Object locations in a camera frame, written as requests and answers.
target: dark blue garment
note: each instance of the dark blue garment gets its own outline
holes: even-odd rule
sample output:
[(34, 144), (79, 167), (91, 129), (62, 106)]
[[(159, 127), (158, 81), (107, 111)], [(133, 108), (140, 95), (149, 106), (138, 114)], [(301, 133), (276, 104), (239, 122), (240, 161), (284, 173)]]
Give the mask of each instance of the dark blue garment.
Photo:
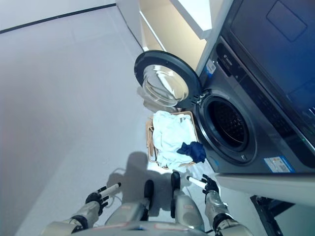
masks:
[(177, 153), (190, 156), (195, 163), (204, 163), (206, 159), (206, 151), (203, 145), (198, 142), (191, 142), (190, 145), (183, 143)]

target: floor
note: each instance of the floor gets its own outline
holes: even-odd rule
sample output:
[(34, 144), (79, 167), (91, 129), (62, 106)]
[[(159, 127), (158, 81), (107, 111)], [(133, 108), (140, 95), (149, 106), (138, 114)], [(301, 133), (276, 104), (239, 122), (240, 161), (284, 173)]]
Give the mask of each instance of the floor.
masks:
[[(120, 181), (102, 225), (121, 202), (140, 199), (149, 178), (156, 184), (150, 220), (172, 221), (171, 171), (147, 161), (144, 128), (152, 112), (133, 74), (141, 48), (117, 7), (1, 34), (0, 50), (1, 235), (38, 235), (94, 190)], [(214, 176), (208, 163), (188, 172)], [(209, 229), (201, 189), (185, 180), (182, 186)], [(221, 192), (237, 220), (266, 235), (248, 194)]]

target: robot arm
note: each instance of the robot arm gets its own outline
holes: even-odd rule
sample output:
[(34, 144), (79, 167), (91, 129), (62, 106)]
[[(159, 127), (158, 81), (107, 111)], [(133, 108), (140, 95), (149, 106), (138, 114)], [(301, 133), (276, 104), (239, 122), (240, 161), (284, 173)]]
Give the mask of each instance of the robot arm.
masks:
[(231, 217), (226, 204), (221, 200), (218, 185), (214, 180), (207, 175), (203, 175), (201, 181), (192, 177), (187, 177), (187, 179), (204, 188), (202, 192), (206, 195), (205, 214), (216, 236), (252, 236), (248, 228)]
[(85, 204), (71, 218), (62, 222), (52, 222), (41, 233), (41, 236), (68, 236), (75, 232), (92, 228), (102, 215), (103, 208), (108, 205), (109, 194), (121, 186), (116, 183), (106, 188), (102, 187), (91, 193), (85, 200)]

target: open door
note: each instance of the open door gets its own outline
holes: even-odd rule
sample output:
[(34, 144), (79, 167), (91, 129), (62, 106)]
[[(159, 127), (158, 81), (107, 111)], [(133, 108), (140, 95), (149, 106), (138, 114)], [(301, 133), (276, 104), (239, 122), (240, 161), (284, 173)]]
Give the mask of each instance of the open door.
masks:
[(201, 95), (195, 71), (177, 56), (164, 51), (140, 54), (134, 74), (145, 94), (165, 107), (190, 108)]

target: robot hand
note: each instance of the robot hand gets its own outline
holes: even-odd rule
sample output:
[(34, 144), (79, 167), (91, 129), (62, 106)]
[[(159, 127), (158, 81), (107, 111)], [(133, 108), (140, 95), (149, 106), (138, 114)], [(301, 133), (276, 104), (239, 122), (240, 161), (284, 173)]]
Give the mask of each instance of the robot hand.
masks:
[(106, 200), (109, 199), (109, 196), (106, 196), (105, 198), (102, 198), (102, 195), (99, 192), (91, 193), (85, 200), (85, 204), (88, 204), (90, 202), (97, 202), (99, 204), (99, 210), (98, 210), (98, 216), (102, 215), (103, 208), (108, 205), (108, 202)]
[(210, 177), (208, 177), (205, 174), (203, 174), (202, 177), (203, 177), (203, 179), (201, 180), (201, 182), (206, 184), (204, 189), (202, 190), (202, 192), (205, 195), (207, 195), (211, 190), (214, 190), (217, 193), (219, 193), (219, 187), (213, 179), (211, 179)]

